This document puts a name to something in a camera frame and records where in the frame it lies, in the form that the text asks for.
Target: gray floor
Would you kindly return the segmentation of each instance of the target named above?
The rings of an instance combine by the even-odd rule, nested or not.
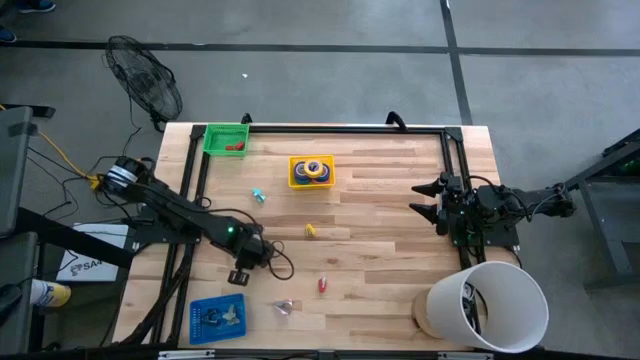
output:
[[[3,23],[30,40],[139,40],[187,43],[445,45],[436,0],[65,0],[53,14]],[[633,0],[450,0],[460,46],[638,48],[640,4]],[[390,110],[410,124],[460,124],[447,55],[157,52],[178,79],[180,121],[380,123]],[[475,125],[488,125],[502,180],[524,189],[566,180],[602,149],[639,127],[639,58],[463,56]],[[0,49],[2,102],[49,104],[38,125],[81,168],[118,154],[132,127],[124,91],[100,51]],[[145,130],[130,155],[155,156]],[[42,139],[32,144],[54,155]],[[59,178],[68,174],[50,168]],[[41,170],[27,169],[23,205],[45,211],[62,195]],[[119,215],[85,185],[71,191],[80,211],[67,223]],[[581,199],[570,219],[519,225],[525,269],[550,305],[543,345],[637,357],[640,288],[586,293],[584,281],[608,270]],[[52,327],[65,347],[96,345],[112,307],[87,305]]]

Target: green tray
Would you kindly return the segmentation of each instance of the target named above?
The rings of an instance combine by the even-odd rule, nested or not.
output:
[[[244,141],[242,150],[226,150],[227,145],[235,146]],[[212,156],[242,156],[249,147],[249,124],[208,124],[204,134],[203,150]]]

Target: yellow tray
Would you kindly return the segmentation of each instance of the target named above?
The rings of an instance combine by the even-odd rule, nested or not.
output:
[[[329,174],[329,181],[324,184],[309,183],[307,185],[300,185],[293,178],[293,168],[300,161],[318,160],[323,164],[329,165],[331,174]],[[313,190],[313,189],[328,189],[336,184],[336,167],[333,164],[333,155],[305,155],[305,156],[291,156],[289,157],[289,187],[295,190]]]

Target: electric fan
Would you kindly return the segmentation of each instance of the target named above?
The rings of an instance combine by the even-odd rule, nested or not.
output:
[[[110,37],[105,55],[120,85],[151,115],[153,127],[164,132],[159,124],[175,120],[182,112],[173,72],[129,36]]]

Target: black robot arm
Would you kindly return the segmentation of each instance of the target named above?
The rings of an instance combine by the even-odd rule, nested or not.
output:
[[[575,211],[564,184],[523,191],[496,186],[484,178],[477,178],[485,180],[488,185],[463,190],[459,177],[442,173],[431,184],[412,187],[413,191],[432,198],[440,195],[439,202],[433,205],[412,203],[409,206],[436,225],[438,235],[446,235],[453,230],[463,238],[479,237],[485,244],[496,246],[517,245],[509,240],[509,234],[522,219],[530,222],[534,214],[568,217]]]
[[[236,259],[236,270],[229,275],[232,284],[246,286],[249,274],[243,269],[256,265],[266,267],[273,256],[271,243],[263,241],[263,227],[251,218],[247,224],[232,217],[212,212],[180,196],[169,186],[153,177],[144,164],[120,157],[102,180],[103,190],[127,202],[144,203],[154,212],[150,224],[136,225],[161,228],[167,236],[208,238],[211,245]]]

